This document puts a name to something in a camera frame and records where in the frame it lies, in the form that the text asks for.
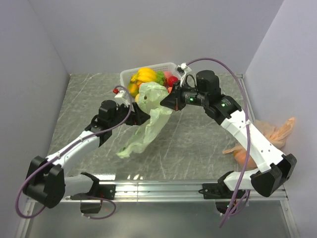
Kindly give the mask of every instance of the basket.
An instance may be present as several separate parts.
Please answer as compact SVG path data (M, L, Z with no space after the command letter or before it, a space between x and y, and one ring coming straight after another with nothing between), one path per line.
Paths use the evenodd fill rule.
M160 63L160 64L154 64L154 65L140 67L140 68L151 68L155 72L169 71L174 76L178 77L178 79L180 79L180 75L176 72L176 67L177 66L174 63ZM133 68L133 69L122 71L120 74L120 84L127 88L130 83L132 75L136 74L140 68Z

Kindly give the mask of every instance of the produce in plastic bag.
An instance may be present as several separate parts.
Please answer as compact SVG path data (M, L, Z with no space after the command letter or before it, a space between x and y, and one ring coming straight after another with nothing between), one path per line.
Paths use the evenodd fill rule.
M289 134L293 131L295 125L295 118L290 118L287 122L279 129L276 126L270 125L265 121L255 120L254 126L269 140L269 142L274 145L277 149L282 148L285 145L286 139ZM237 143L235 147L230 150L223 151L223 154L228 154L233 152L235 160L241 165L244 165L247 151L243 148L240 143ZM247 169L254 169L257 165L249 157Z
M142 153L157 137L172 113L172 109L160 105L167 95L167 89L158 83L149 82L140 85L137 104L151 118L138 127L126 145L117 153L119 157L129 157L132 152Z

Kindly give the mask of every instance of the marble tabletop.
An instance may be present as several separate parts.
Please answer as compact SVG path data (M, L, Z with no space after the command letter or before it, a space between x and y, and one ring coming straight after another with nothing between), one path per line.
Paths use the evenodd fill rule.
M242 105L242 96L232 76L218 74L226 95ZM113 99L119 73L72 74L58 117L49 153L74 140L90 123L102 101ZM123 125L99 149L87 154L69 173L104 175L107 179L218 179L238 170L233 155L223 155L235 139L218 126L203 108L186 106L172 113L168 123L142 154L121 159L116 152L124 146L137 126Z

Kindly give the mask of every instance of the red tomato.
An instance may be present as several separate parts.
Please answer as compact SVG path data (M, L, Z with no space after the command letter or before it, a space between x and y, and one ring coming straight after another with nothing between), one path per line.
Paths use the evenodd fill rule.
M175 76L171 76L167 79L167 84L169 87L173 87L173 84L178 81L178 78Z

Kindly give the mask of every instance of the wall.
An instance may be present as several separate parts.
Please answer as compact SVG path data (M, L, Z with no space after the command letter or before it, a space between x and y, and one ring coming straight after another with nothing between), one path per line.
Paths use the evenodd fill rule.
M68 72L199 57L244 73L283 0L29 0ZM217 64L200 63L199 69Z
M47 154L68 83L28 1L0 1L0 72L0 234L12 238L17 190L31 159Z
M298 163L286 190L302 238L317 234L316 12L315 0L285 0L246 72L258 119L297 119L285 152Z

